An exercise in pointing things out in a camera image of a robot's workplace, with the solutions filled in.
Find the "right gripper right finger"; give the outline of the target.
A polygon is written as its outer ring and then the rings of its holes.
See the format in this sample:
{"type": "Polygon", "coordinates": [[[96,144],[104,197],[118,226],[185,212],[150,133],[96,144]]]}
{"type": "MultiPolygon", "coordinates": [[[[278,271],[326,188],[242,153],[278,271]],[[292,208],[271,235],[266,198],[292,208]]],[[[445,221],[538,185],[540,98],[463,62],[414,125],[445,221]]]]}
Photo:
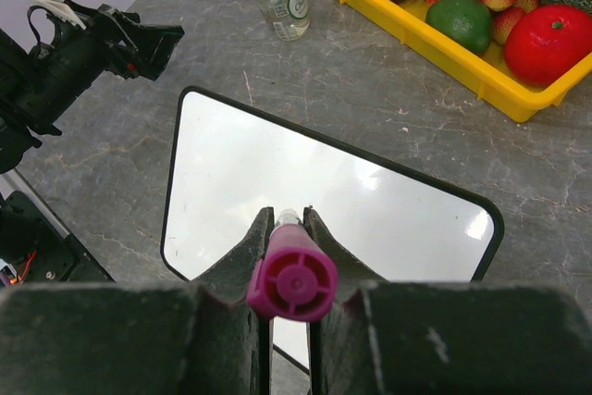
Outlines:
{"type": "Polygon", "coordinates": [[[587,394],[591,326],[550,286],[398,283],[349,253],[313,209],[338,293],[308,327],[314,394],[587,394]]]}

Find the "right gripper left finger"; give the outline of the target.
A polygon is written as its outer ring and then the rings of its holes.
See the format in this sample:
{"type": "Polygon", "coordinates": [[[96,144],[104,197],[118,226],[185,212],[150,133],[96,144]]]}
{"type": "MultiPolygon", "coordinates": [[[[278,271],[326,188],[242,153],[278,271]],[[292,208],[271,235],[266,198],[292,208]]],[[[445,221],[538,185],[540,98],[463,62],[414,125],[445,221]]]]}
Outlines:
{"type": "Polygon", "coordinates": [[[265,207],[199,278],[30,284],[1,293],[5,394],[266,394],[271,332],[246,302],[265,207]]]}

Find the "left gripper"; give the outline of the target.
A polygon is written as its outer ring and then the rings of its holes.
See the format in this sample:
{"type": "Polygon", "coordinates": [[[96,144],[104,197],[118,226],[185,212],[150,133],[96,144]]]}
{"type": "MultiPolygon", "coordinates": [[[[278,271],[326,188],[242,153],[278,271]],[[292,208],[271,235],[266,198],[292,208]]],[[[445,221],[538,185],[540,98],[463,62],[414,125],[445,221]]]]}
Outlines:
{"type": "Polygon", "coordinates": [[[185,31],[180,25],[141,25],[135,43],[131,30],[139,24],[140,16],[135,12],[121,12],[108,5],[90,10],[87,25],[92,48],[87,70],[93,80],[103,71],[123,79],[136,79],[141,75],[157,80],[165,71],[185,31]]]}

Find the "magenta marker cap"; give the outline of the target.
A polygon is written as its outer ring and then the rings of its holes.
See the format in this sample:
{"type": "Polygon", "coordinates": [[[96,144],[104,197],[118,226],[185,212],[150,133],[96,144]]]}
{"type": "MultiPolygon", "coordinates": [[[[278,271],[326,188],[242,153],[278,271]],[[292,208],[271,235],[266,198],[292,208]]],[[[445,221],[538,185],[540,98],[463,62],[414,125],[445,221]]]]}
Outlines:
{"type": "Polygon", "coordinates": [[[338,282],[336,265],[304,227],[282,224],[254,268],[246,301],[265,320],[316,322],[330,311],[338,282]]]}

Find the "small whiteboard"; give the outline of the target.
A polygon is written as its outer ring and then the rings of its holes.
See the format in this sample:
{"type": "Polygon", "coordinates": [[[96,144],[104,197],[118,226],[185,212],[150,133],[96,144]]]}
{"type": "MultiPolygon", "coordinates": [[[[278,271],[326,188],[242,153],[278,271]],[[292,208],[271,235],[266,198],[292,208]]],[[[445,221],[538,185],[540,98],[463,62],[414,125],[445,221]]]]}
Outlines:
{"type": "Polygon", "coordinates": [[[314,209],[379,276],[482,278],[504,222],[488,199],[198,88],[179,98],[161,254],[194,279],[264,207],[314,209]]]}

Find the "white marker pen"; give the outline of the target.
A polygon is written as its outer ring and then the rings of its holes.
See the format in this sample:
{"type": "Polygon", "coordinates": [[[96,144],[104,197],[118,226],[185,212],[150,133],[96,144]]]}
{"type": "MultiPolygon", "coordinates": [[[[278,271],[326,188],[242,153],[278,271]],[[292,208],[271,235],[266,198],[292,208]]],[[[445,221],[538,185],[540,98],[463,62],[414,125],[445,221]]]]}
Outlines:
{"type": "Polygon", "coordinates": [[[284,225],[296,225],[299,226],[302,224],[300,219],[300,215],[294,209],[285,209],[282,210],[276,222],[276,227],[281,227],[284,225]]]}

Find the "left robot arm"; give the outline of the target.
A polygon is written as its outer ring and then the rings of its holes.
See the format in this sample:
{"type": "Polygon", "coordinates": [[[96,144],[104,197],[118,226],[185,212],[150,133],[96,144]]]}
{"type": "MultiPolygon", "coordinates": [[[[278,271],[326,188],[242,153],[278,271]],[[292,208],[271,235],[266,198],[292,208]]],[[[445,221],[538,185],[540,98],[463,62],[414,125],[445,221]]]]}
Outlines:
{"type": "MultiPolygon", "coordinates": [[[[67,0],[75,23],[48,11],[52,42],[24,51],[1,35],[1,171],[13,170],[56,121],[104,72],[157,80],[182,39],[180,25],[144,25],[138,14],[67,0]]],[[[110,275],[72,234],[63,236],[22,191],[1,200],[1,259],[12,274],[5,287],[32,282],[107,282],[110,275]]]]}

